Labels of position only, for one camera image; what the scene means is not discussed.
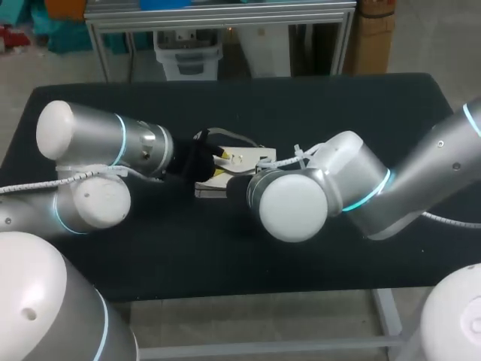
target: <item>metal table frame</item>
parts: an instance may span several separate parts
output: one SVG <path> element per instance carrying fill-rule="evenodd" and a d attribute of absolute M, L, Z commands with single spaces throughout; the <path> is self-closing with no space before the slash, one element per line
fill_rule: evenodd
<path fill-rule="evenodd" d="M 419 321 L 425 299 L 403 325 L 391 289 L 373 290 L 383 336 L 334 338 L 318 341 L 272 341 L 237 344 L 207 344 L 181 347 L 141 348 L 140 360 L 164 360 L 205 356 L 260 355 L 327 350 L 359 350 L 387 347 L 389 361 L 411 361 L 421 350 Z"/>
<path fill-rule="evenodd" d="M 337 23 L 331 74 L 340 74 L 355 10 L 355 0 L 300 0 L 249 4 L 194 5 L 164 11 L 140 11 L 137 0 L 89 0 L 85 18 L 103 78 L 111 81 L 103 34 L 126 33 L 129 49 L 129 79 L 135 60 L 134 32 L 175 29 L 228 28 L 267 24 Z"/>

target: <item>floor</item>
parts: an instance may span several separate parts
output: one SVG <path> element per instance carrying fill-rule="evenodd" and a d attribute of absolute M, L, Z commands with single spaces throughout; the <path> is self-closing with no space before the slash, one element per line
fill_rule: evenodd
<path fill-rule="evenodd" d="M 390 72 L 431 73 L 453 108 L 481 94 L 481 2 L 398 0 Z M 142 68 L 155 65 L 142 59 Z M 116 56 L 114 73 L 127 66 Z M 136 80 L 162 79 L 162 71 L 137 73 Z M 55 83 L 100 81 L 91 53 L 57 56 L 35 49 L 0 57 L 0 159 L 30 92 Z M 401 316 L 416 307 L 423 289 L 395 290 Z M 130 323 L 141 347 L 362 336 L 380 333 L 368 291 L 290 293 L 133 302 Z M 231 359 L 384 361 L 383 350 L 337 351 Z M 424 360 L 419 355 L 418 361 Z"/>

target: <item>silver robot arm segment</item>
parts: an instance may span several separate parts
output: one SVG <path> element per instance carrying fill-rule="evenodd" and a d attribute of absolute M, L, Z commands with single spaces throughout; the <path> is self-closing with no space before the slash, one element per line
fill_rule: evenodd
<path fill-rule="evenodd" d="M 174 158 L 167 129 L 62 101 L 42 111 L 37 144 L 62 167 L 60 180 L 99 165 L 121 165 L 145 177 L 160 177 Z M 2 196 L 0 232 L 29 232 L 46 239 L 86 234 L 120 223 L 130 204 L 129 189 L 120 177 L 96 174 L 57 188 Z"/>
<path fill-rule="evenodd" d="M 287 161 L 259 163 L 270 169 L 250 181 L 247 198 L 264 227 L 283 241 L 305 241 L 327 216 L 344 212 L 366 237 L 386 239 L 479 180 L 481 99 L 433 127 L 393 169 L 353 132 L 314 148 Z M 301 164 L 298 170 L 273 169 L 304 159 L 309 160 L 307 167 Z"/>
<path fill-rule="evenodd" d="M 58 165 L 125 165 L 149 177 L 162 175 L 174 155 L 161 126 L 62 101 L 42 111 L 37 144 Z"/>
<path fill-rule="evenodd" d="M 383 189 L 348 213 L 371 239 L 396 234 L 424 211 L 481 176 L 481 99 L 437 124 L 401 164 Z"/>

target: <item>cable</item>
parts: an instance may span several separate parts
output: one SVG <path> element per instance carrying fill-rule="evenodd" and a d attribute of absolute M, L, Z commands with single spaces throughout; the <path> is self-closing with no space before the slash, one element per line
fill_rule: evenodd
<path fill-rule="evenodd" d="M 312 156 L 316 151 L 318 151 L 323 144 L 324 143 L 316 144 L 310 149 L 306 150 L 305 152 L 303 152 L 302 150 L 296 149 L 296 154 L 298 155 L 293 156 L 292 158 L 279 160 L 277 162 L 272 162 L 269 159 L 261 159 L 259 163 L 257 163 L 257 166 L 259 168 L 279 168 L 279 167 L 285 167 L 286 165 L 298 163 L 298 162 L 301 162 L 303 159 L 309 159 L 310 156 Z"/>
<path fill-rule="evenodd" d="M 244 135 L 240 135 L 240 134 L 231 132 L 230 130 L 226 130 L 226 129 L 222 129 L 222 128 L 207 128 L 206 130 L 208 131 L 208 135 L 222 134 L 222 135 L 228 136 L 230 138 L 237 139 L 239 141 L 245 141 L 246 143 L 249 143 L 256 148 L 263 147 L 262 145 L 254 142 L 251 138 L 248 138 Z M 198 139 L 201 136 L 201 133 L 202 132 L 199 132 L 196 135 L 194 135 L 194 139 Z"/>
<path fill-rule="evenodd" d="M 429 218 L 430 220 L 434 220 L 436 222 L 444 223 L 448 226 L 460 227 L 460 228 L 471 228 L 471 229 L 481 229 L 481 223 L 469 223 L 469 222 L 461 222 L 459 220 L 451 220 L 449 218 L 440 217 L 435 214 L 431 214 L 429 212 L 424 212 L 422 214 L 424 217 Z"/>
<path fill-rule="evenodd" d="M 57 167 L 57 170 L 60 171 L 75 171 L 75 167 Z M 144 176 L 143 174 L 139 173 L 138 171 L 135 171 L 134 169 L 125 167 L 123 165 L 112 165 L 112 166 L 103 166 L 99 167 L 97 169 L 93 169 L 91 171 L 83 171 L 81 173 L 78 173 L 72 177 L 67 177 L 63 179 L 58 179 L 58 180 L 50 180 L 47 182 L 38 182 L 38 183 L 29 183 L 29 184 L 18 184 L 14 186 L 6 186 L 6 187 L 0 187 L 0 194 L 5 194 L 5 193 L 12 193 L 12 192 L 20 192 L 23 190 L 40 190 L 40 189 L 45 189 L 45 188 L 54 188 L 66 184 L 72 184 L 73 182 L 77 181 L 84 181 L 87 178 L 95 177 L 96 175 L 99 174 L 116 174 L 119 176 L 125 177 L 127 174 L 132 174 L 135 177 L 138 177 L 144 181 L 151 181 L 151 182 L 156 182 L 156 183 L 162 183 L 162 180 L 159 180 L 157 178 L 149 178 Z"/>

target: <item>black tabletop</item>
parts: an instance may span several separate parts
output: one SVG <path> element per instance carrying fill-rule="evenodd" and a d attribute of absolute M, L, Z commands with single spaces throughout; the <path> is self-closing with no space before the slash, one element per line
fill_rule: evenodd
<path fill-rule="evenodd" d="M 54 164 L 35 143 L 38 115 L 55 99 L 162 124 L 177 137 L 226 128 L 277 148 L 280 159 L 292 156 L 294 144 L 307 148 L 350 129 L 387 166 L 452 113 L 426 74 L 47 86 L 30 97 L 2 165 L 2 185 L 55 179 Z M 315 238 L 288 244 L 228 200 L 196 199 L 177 180 L 131 188 L 123 223 L 53 241 L 111 301 L 428 286 L 481 261 L 481 232 L 430 220 L 370 241 L 341 215 Z M 433 211 L 479 222 L 480 200 L 475 186 Z"/>

